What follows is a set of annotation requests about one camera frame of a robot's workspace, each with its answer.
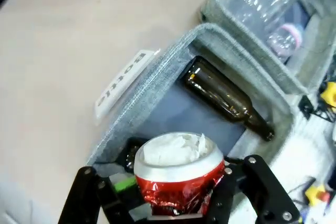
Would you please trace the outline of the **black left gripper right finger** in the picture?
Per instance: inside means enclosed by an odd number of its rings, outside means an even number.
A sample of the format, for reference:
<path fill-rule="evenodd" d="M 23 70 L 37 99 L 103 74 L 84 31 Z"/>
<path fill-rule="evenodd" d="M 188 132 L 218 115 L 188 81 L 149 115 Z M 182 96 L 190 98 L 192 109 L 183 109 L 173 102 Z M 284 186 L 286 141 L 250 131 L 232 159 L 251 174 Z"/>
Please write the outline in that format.
<path fill-rule="evenodd" d="M 213 189 L 203 223 L 228 223 L 236 194 L 250 201 L 255 223 L 298 223 L 300 212 L 267 163 L 259 155 L 224 157 L 226 172 Z"/>

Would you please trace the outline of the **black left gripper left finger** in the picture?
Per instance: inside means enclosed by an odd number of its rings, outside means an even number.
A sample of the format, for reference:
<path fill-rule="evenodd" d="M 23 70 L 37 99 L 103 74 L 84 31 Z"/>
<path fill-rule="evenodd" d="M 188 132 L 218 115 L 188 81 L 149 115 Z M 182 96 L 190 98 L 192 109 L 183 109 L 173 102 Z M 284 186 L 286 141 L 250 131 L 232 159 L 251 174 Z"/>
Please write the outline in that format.
<path fill-rule="evenodd" d="M 59 223 L 97 223 L 103 210 L 108 223 L 150 223 L 147 217 L 133 219 L 130 210 L 144 204 L 134 176 L 113 184 L 92 166 L 80 168 L 75 176 Z"/>

